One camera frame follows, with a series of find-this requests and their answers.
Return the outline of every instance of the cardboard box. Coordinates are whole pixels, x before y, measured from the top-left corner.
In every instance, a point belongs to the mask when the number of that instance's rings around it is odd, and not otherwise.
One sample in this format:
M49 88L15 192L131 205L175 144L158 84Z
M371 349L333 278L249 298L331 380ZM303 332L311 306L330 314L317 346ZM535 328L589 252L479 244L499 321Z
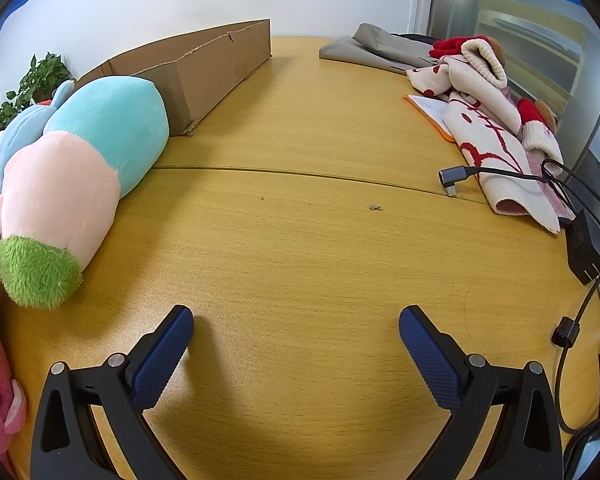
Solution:
M192 135L202 118L269 57L269 20L233 23L119 54L82 76L76 88L106 75L148 79L164 100L170 135Z

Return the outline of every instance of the folded gray cloth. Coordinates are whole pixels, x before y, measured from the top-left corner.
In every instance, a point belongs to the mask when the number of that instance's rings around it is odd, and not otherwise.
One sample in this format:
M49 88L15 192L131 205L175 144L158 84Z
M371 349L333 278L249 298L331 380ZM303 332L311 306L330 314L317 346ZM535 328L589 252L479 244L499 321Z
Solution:
M402 75L406 75L407 70L415 68L411 65L376 56L376 54L365 50L361 44L349 36L343 36L327 43L320 49L319 55L321 59L355 63Z
M399 61L415 68L432 66L438 62L429 57L430 44L392 36L382 28L370 23L362 23L353 35L353 39L380 57Z

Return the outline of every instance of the textured blue pad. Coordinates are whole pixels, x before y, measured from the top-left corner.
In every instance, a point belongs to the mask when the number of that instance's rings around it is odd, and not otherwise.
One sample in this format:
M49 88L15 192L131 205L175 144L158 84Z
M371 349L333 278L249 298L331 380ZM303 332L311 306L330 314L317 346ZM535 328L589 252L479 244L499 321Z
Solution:
M131 403L138 412L157 404L192 337L193 314L184 308L133 376Z
M460 377L410 308L400 313L400 338L440 408L455 412L462 402Z

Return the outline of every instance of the green fuzzy plush part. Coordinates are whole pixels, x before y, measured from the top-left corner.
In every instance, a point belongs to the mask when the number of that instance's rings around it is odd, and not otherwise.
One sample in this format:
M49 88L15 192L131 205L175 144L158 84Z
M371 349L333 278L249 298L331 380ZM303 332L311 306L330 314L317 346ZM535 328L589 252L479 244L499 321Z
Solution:
M82 281L78 261L67 249L20 236L0 240L0 276L15 303L42 309L60 305Z

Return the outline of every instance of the silver bolt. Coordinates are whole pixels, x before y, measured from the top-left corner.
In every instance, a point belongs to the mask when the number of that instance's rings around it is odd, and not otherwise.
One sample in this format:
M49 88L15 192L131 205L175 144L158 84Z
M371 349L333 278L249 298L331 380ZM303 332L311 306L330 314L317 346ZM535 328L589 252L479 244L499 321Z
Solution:
M487 364L487 359L482 357L480 354L471 354L469 356L469 362L476 368L482 368L485 364Z
M529 363L529 370L531 370L536 375L540 375L542 373L542 365L537 361L531 361Z
M53 375L58 375L64 372L64 363L56 363L51 367L51 373Z
M109 359L107 359L107 363L112 368L120 366L123 362L125 362L125 357L122 354L113 354Z

